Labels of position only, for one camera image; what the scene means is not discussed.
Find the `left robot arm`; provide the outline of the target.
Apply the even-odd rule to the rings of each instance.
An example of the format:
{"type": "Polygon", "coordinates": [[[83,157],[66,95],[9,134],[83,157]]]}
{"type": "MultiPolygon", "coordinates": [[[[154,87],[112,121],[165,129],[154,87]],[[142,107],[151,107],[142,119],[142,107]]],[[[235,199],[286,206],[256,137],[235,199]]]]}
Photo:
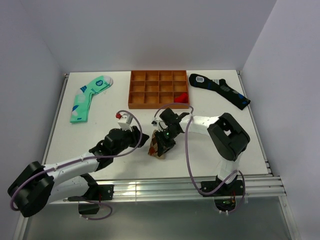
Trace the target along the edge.
{"type": "Polygon", "coordinates": [[[27,218],[57,200],[98,200],[103,192],[90,174],[106,168],[114,158],[124,156],[124,150],[130,148],[134,151],[143,147],[148,139],[149,136],[137,126],[131,130],[114,128],[78,157],[47,165],[34,161],[8,188],[10,208],[27,218]]]}

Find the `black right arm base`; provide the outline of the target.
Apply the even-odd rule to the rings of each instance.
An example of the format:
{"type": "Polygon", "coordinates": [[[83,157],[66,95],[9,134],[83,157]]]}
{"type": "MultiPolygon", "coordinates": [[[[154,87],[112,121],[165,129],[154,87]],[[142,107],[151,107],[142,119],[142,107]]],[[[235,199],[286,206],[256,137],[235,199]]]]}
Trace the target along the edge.
{"type": "MultiPolygon", "coordinates": [[[[210,193],[215,190],[221,180],[216,179],[213,181],[202,181],[200,190],[204,193],[210,193]]],[[[213,197],[214,205],[219,213],[226,215],[234,212],[245,202],[245,187],[243,180],[234,179],[231,183],[224,183],[219,189],[211,194],[201,195],[203,197],[213,197]]]]}

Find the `brown argyle sock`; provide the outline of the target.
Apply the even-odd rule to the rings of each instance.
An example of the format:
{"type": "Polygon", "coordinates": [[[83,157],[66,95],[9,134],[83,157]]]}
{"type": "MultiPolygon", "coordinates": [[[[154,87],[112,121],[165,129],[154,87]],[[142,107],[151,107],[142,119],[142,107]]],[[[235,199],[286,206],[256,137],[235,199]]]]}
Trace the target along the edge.
{"type": "Polygon", "coordinates": [[[157,155],[157,141],[156,141],[156,137],[155,137],[155,132],[164,132],[164,131],[159,131],[159,130],[154,130],[151,136],[151,142],[149,145],[149,149],[148,149],[148,155],[160,160],[164,160],[165,159],[165,154],[162,157],[158,157],[157,155]]]}

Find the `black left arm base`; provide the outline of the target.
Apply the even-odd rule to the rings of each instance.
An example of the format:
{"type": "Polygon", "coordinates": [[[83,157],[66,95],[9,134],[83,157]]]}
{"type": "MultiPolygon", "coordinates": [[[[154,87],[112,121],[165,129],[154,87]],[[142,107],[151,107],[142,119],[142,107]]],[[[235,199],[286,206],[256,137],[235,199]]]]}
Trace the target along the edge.
{"type": "Polygon", "coordinates": [[[67,200],[69,202],[86,202],[78,204],[78,212],[80,215],[96,215],[102,209],[103,201],[113,199],[114,185],[113,184],[98,184],[90,186],[88,191],[83,196],[71,196],[67,200]]]}

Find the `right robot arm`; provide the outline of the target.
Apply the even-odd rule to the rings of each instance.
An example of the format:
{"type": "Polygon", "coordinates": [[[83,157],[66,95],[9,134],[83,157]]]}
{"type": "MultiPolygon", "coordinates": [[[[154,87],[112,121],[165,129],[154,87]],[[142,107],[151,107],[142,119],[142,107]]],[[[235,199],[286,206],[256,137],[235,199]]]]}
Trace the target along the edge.
{"type": "Polygon", "coordinates": [[[156,130],[152,134],[149,155],[163,157],[176,145],[175,138],[179,134],[191,132],[209,136],[222,159],[216,189],[222,195],[229,194],[234,188],[241,155],[251,140],[235,118],[229,113],[212,117],[192,112],[177,114],[169,107],[159,117],[154,116],[151,122],[156,130]]]}

